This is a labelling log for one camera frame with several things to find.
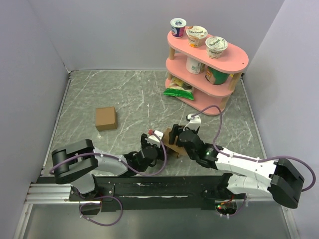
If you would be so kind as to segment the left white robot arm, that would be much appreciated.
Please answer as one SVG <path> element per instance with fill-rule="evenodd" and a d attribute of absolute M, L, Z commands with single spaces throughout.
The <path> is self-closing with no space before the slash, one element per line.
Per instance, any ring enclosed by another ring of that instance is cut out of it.
<path fill-rule="evenodd" d="M 92 171 L 103 171 L 119 177 L 147 176 L 144 172 L 163 161 L 160 171 L 166 166 L 167 154 L 163 143 L 164 133 L 149 131 L 141 136 L 140 151 L 113 155 L 97 149 L 92 140 L 84 139 L 52 152 L 53 175 L 56 184 L 70 184 L 87 200 L 99 194 L 97 179 Z"/>

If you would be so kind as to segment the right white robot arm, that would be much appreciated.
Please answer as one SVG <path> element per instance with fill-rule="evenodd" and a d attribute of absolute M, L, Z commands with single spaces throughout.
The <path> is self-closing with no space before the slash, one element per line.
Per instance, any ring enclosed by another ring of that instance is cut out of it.
<path fill-rule="evenodd" d="M 225 147 L 203 142 L 197 131 L 174 124 L 168 133 L 169 143 L 182 147 L 189 158 L 205 168 L 226 171 L 217 187 L 222 198 L 246 194 L 270 197 L 278 204 L 295 209 L 304 184 L 304 177 L 286 158 L 264 162 L 236 154 Z"/>

